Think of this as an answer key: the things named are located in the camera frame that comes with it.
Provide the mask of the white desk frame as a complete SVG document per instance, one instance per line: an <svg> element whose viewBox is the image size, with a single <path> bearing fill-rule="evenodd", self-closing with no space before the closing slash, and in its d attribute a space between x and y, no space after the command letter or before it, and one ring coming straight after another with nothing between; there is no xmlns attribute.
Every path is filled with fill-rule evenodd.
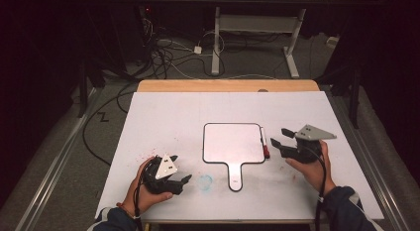
<svg viewBox="0 0 420 231"><path fill-rule="evenodd" d="M214 35L211 74L220 75L222 69L221 52L225 46L225 42L220 35L221 32L247 32L247 33L275 33L290 34L291 39L287 47L282 49L283 56L288 66L288 71L292 78L299 78L294 58L293 50L300 33L301 26L304 21L306 7L300 7L298 12L293 16L268 16L258 15L257 13L236 13L226 14L221 11L220 6L215 7L214 19Z"/></svg>

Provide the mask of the aluminium floor rail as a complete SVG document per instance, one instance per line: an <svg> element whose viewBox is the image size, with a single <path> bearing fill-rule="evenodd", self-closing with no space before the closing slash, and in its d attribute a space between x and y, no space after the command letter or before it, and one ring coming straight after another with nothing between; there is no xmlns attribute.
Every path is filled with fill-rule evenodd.
<svg viewBox="0 0 420 231"><path fill-rule="evenodd" d="M57 153L55 158L43 178L39 188L34 194L30 204L24 212L19 221L15 231L33 231L50 196L62 174L63 169L70 157L75 140L78 137L82 127L85 125L88 117L88 112L91 111L92 106L97 102L102 90L92 88L87 96L88 105L85 107L81 115L79 115L71 126L69 135L67 136L62 148Z"/></svg>
<svg viewBox="0 0 420 231"><path fill-rule="evenodd" d="M384 215L379 225L386 231L415 231L418 185L397 154L367 96L362 93L360 98L358 128L349 119L349 99L332 95L328 98Z"/></svg>

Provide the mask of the red whiteboard marker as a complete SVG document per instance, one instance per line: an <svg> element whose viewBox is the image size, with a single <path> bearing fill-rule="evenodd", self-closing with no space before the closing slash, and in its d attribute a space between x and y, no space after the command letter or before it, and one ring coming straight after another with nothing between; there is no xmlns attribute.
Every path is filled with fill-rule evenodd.
<svg viewBox="0 0 420 231"><path fill-rule="evenodd" d="M268 150L267 142L266 142L266 136L265 136L265 130L264 127L261 127L261 141L262 141L262 153L266 160L270 159L270 153Z"/></svg>

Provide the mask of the dark equipment box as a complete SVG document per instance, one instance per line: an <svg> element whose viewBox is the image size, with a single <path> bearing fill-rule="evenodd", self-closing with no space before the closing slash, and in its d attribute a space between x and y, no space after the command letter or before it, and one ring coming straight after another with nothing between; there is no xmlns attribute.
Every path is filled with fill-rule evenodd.
<svg viewBox="0 0 420 231"><path fill-rule="evenodd" d="M124 61L148 61L148 24L145 22L143 8L119 5L112 7L111 12Z"/></svg>

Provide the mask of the person's right hand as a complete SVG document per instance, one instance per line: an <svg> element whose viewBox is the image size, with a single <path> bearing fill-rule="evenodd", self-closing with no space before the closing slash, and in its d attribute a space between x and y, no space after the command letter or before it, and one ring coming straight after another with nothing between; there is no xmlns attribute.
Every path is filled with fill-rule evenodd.
<svg viewBox="0 0 420 231"><path fill-rule="evenodd" d="M331 163L328 155L328 145L326 142L320 140L322 148L322 156L320 162L311 164L301 164L294 159L286 159L285 161L294 169L301 172L305 179L318 191L327 195L333 188L336 187L331 176Z"/></svg>

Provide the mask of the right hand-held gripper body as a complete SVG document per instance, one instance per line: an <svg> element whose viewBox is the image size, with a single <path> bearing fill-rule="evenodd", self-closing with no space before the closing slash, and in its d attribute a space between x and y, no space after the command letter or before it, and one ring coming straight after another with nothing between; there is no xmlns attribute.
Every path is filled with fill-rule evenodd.
<svg viewBox="0 0 420 231"><path fill-rule="evenodd" d="M295 132L296 147L283 146L280 150L283 158L291 158L301 164L310 164L322 155L320 140L336 139L337 136L312 125L305 125Z"/></svg>

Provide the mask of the large white table sheet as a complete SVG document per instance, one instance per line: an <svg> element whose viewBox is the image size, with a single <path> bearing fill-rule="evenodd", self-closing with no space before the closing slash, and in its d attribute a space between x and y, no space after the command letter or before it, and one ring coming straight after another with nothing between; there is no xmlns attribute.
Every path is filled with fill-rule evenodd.
<svg viewBox="0 0 420 231"><path fill-rule="evenodd" d="M366 215L383 214L334 114L317 92L137 92L132 101L98 206L124 199L139 165L154 155L177 157L176 178L191 177L182 194L149 209L146 222L307 223L315 216L317 192L276 148L259 165L242 167L243 187L228 186L228 169L202 159L208 123L256 123L270 139L309 124L334 134L328 143L332 176L359 194Z"/></svg>

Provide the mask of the person's left hand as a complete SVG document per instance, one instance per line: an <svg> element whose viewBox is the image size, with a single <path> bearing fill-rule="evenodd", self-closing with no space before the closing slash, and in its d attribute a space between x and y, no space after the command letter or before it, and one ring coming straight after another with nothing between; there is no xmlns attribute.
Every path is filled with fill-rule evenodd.
<svg viewBox="0 0 420 231"><path fill-rule="evenodd" d="M152 159L153 157L148 158L139 166L137 174L128 188L126 197L123 201L117 203L117 206L124 209L131 217L136 216L136 209L139 209L140 213L143 214L153 205L173 197L173 194L170 192L163 192L160 194L150 193L145 186L140 183L143 169Z"/></svg>

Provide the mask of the small handheld whiteboard with handle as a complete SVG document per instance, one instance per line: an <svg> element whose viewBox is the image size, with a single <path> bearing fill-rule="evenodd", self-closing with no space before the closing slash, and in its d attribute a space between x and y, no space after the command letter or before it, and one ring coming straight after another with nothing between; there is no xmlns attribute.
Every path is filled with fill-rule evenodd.
<svg viewBox="0 0 420 231"><path fill-rule="evenodd" d="M203 128L203 161L227 167L228 186L243 188L242 165L262 164L261 126L256 123L207 123Z"/></svg>

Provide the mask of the wooden table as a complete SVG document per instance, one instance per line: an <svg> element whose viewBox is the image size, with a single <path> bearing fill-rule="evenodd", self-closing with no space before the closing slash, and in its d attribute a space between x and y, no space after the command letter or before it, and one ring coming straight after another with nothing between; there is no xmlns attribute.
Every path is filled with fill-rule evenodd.
<svg viewBox="0 0 420 231"><path fill-rule="evenodd" d="M146 80L138 92L303 92L319 91L317 83L303 80L267 79L170 79Z"/></svg>

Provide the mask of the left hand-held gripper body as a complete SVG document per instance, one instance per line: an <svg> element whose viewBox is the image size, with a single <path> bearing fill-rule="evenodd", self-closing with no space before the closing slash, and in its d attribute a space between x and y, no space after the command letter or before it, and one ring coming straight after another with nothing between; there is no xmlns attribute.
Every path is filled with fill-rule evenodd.
<svg viewBox="0 0 420 231"><path fill-rule="evenodd" d="M176 167L168 155L155 156L143 169L142 184L153 194L171 192L180 195L184 184L180 180L170 179L175 173Z"/></svg>

